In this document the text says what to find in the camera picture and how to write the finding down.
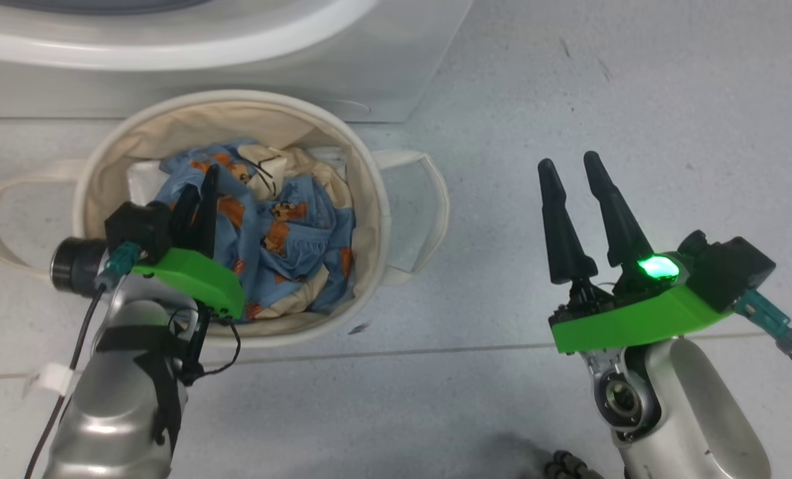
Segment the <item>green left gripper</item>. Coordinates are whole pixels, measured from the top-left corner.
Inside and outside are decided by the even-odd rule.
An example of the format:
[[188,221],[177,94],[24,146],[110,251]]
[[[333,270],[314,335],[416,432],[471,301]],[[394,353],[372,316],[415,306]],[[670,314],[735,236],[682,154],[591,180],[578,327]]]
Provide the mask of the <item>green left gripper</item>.
[[[245,309],[245,294],[238,276],[214,261],[219,164],[208,168],[199,194],[193,184],[186,184],[179,198],[170,204],[172,246],[155,264],[141,261],[132,267],[136,275],[149,275],[192,299],[211,307],[230,319],[240,319]],[[200,204],[200,252],[193,226]]]

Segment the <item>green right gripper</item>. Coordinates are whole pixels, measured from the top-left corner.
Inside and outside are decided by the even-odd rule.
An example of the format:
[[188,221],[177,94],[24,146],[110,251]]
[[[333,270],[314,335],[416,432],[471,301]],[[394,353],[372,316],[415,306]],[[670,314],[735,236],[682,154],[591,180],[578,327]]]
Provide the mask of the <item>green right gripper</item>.
[[[609,265],[638,264],[652,257],[652,246],[600,156],[588,151],[583,161],[589,188],[600,206]],[[655,296],[620,298],[593,284],[589,279],[598,274],[598,269],[593,258],[585,255],[572,224],[556,166],[545,158],[539,161],[537,170],[550,280],[555,285],[574,281],[569,302],[549,317],[558,352],[651,345],[708,329],[732,315],[712,309],[684,284],[690,276],[690,260],[676,253],[659,254],[659,258],[672,261],[680,275]]]

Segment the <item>blue patterned garment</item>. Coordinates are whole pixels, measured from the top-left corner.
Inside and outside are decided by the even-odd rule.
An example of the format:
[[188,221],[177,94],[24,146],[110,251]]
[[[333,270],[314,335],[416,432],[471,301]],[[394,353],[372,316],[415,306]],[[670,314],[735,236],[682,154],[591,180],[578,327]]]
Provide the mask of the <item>blue patterned garment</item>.
[[241,283],[241,323],[342,303],[356,219],[341,173],[300,148],[235,140],[160,160],[166,179],[156,200],[175,206],[211,166],[220,167],[214,260]]

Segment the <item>white front-load washing machine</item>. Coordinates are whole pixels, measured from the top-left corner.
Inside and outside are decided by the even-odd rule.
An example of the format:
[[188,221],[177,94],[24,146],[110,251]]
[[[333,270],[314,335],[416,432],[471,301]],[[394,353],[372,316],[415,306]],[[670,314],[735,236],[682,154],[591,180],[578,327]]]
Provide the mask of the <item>white front-load washing machine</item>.
[[0,5],[0,118],[125,118],[262,90],[348,122],[404,122],[473,0],[212,0],[147,15]]

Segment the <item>cream canvas laundry basket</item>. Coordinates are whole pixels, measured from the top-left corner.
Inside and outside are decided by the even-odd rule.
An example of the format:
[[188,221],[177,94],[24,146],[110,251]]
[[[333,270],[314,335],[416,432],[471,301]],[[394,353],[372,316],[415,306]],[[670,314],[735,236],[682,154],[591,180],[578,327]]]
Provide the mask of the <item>cream canvas laundry basket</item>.
[[[86,160],[57,160],[31,175],[0,183],[4,191],[28,183],[74,183],[72,230],[75,236],[100,238],[104,218],[130,197],[126,173],[138,161],[153,160],[213,142],[253,138],[272,148],[335,146],[345,155],[346,182],[356,214],[352,237],[355,261],[353,296],[329,315],[296,313],[241,328],[243,349],[297,345],[334,331],[368,303],[378,286],[411,280],[429,262],[445,238],[451,201],[444,177],[429,154],[414,150],[373,152],[355,131],[331,112],[289,95],[258,90],[213,90],[180,95],[146,107],[127,118]],[[436,201],[425,243],[414,266],[388,263],[392,242],[390,204],[380,173],[419,164]],[[0,236],[0,261],[49,281],[47,272],[25,263]]]

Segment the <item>white folded sheet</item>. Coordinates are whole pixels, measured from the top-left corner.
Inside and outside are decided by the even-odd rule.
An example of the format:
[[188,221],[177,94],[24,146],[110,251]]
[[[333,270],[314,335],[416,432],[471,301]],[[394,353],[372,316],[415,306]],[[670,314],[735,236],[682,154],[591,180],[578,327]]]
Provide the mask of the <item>white folded sheet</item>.
[[138,162],[128,168],[129,197],[146,204],[158,195],[172,166],[192,160],[217,160],[229,167],[258,201],[276,200],[289,177],[310,175],[325,188],[336,208],[352,206],[346,158],[340,148],[271,148],[261,144],[213,144],[192,148],[165,160]]

